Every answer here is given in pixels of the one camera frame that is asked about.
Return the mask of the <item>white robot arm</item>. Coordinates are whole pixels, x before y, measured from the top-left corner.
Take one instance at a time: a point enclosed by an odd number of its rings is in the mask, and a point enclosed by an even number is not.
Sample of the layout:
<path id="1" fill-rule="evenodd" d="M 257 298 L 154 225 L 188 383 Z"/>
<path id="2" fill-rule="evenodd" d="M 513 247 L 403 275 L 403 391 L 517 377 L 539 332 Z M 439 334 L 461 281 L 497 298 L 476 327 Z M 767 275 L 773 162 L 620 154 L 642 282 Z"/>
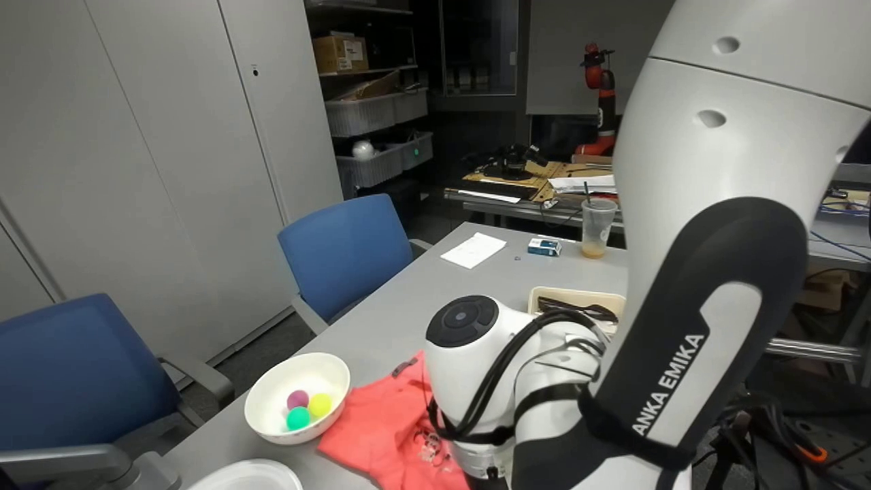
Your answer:
<path id="1" fill-rule="evenodd" d="M 835 168 L 871 125 L 871 0 L 672 0 L 614 151 L 618 319 L 487 293 L 424 330 L 427 417 L 509 490 L 690 490 L 788 319 Z"/>

